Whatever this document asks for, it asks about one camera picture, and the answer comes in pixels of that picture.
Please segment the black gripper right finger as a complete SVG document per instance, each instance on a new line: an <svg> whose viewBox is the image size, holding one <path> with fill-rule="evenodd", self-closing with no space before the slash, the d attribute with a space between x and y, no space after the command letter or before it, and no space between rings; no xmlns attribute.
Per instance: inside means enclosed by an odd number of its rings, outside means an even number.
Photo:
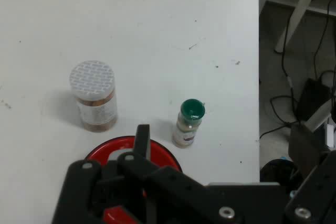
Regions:
<svg viewBox="0 0 336 224"><path fill-rule="evenodd" d="M303 182L285 207L286 223L335 223L335 151L298 124L291 128L288 154Z"/></svg>

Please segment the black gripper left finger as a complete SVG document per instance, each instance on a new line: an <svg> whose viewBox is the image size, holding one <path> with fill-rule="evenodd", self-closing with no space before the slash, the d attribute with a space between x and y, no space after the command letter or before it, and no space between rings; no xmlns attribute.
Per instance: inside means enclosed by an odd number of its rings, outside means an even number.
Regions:
<svg viewBox="0 0 336 224"><path fill-rule="evenodd" d="M172 167L158 167L150 152L150 127L141 124L133 150L116 161L72 163L52 222L103 223L104 211L113 207L137 223L242 222L239 207Z"/></svg>

